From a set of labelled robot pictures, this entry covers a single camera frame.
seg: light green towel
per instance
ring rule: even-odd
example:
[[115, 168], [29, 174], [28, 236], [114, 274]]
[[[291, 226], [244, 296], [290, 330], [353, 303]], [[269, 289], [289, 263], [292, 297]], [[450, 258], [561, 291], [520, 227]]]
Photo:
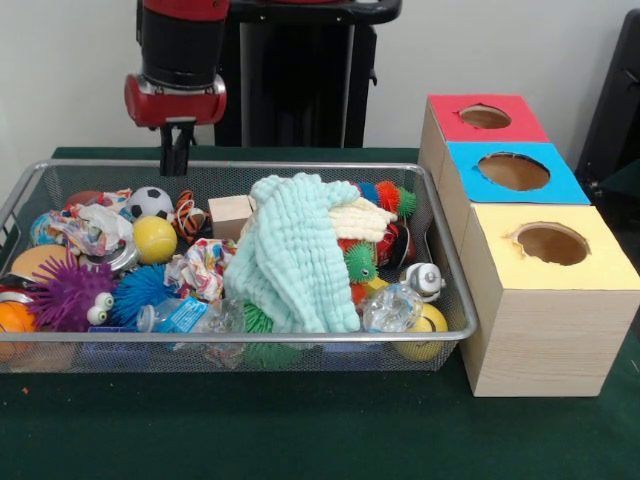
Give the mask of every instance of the light green towel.
[[359, 197], [348, 182], [319, 175], [272, 175], [251, 190], [255, 223], [224, 274], [231, 298], [243, 298], [273, 320], [274, 333], [344, 333], [360, 328], [349, 274], [329, 209]]

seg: white toy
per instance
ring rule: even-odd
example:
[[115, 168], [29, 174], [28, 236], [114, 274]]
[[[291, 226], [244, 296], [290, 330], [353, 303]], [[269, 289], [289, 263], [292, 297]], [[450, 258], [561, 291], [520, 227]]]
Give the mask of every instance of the white toy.
[[157, 187], [142, 187], [131, 195], [129, 208], [134, 218], [160, 217], [171, 221], [173, 203], [164, 190]]
[[433, 263], [416, 263], [400, 275], [400, 283], [407, 284], [425, 303], [435, 302], [446, 287], [440, 269]]

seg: soccer ball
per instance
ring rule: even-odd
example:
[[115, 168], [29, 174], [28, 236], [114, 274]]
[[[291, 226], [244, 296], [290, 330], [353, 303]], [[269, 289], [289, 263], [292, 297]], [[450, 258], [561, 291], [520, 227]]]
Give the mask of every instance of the soccer ball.
[[135, 219], [160, 217], [167, 220], [173, 213], [173, 203], [164, 190], [157, 187], [142, 187], [129, 198], [129, 208]]

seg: googly eye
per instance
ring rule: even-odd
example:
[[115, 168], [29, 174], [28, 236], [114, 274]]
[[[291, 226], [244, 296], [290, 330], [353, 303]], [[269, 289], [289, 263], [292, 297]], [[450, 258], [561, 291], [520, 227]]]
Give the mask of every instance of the googly eye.
[[87, 320], [91, 325], [102, 325], [107, 321], [107, 312], [97, 305], [94, 305], [87, 312]]
[[107, 292], [98, 294], [94, 303], [96, 307], [100, 307], [102, 310], [111, 310], [113, 308], [113, 304], [113, 295]]

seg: stacked boxes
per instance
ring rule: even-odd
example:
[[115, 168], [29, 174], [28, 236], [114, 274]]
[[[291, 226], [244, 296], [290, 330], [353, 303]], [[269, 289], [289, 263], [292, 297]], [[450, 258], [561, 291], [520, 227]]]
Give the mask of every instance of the stacked boxes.
[[640, 278], [521, 97], [431, 96], [429, 170], [473, 295], [476, 396], [596, 396]]

